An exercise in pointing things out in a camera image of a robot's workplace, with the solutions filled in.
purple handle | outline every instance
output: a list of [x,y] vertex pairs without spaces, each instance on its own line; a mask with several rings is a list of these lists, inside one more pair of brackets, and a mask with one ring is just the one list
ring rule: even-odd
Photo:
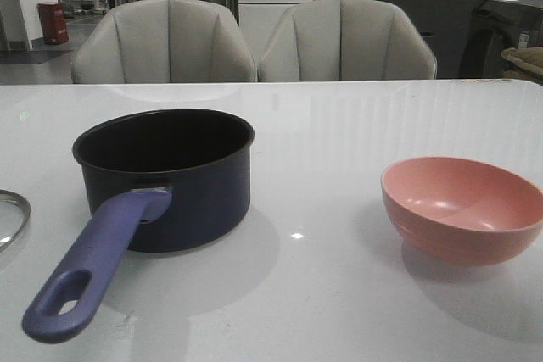
[[[23,317],[23,330],[43,343],[61,343],[92,320],[140,222],[158,219],[170,206],[166,189],[115,195],[91,220],[36,295]],[[62,313],[66,303],[75,306]]]

table top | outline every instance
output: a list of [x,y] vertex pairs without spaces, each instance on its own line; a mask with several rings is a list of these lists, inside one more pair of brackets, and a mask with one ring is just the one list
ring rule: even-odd
[[[245,118],[252,202],[223,238],[127,252],[90,326],[45,345],[21,317],[87,223],[71,144],[133,112]],[[0,188],[26,197],[0,253],[1,361],[540,362],[543,237],[506,263],[420,253],[385,213],[399,159],[483,160],[543,186],[543,91],[524,81],[0,86]]]

chair backrest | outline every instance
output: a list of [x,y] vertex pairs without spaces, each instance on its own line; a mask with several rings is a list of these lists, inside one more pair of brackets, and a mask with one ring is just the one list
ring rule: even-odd
[[374,0],[315,0],[286,10],[260,81],[433,79],[435,56],[407,15]]
[[256,81],[232,12],[199,0],[113,8],[72,60],[74,83]]

black appliance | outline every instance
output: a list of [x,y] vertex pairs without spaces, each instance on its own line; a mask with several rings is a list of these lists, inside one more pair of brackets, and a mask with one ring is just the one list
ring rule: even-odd
[[477,0],[459,78],[502,78],[510,47],[543,46],[543,0]]

trash can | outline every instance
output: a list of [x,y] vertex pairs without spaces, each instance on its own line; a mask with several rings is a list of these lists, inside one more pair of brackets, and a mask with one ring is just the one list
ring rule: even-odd
[[64,20],[62,4],[55,2],[39,3],[37,5],[42,24],[43,41],[46,44],[61,44],[68,41],[68,30]]

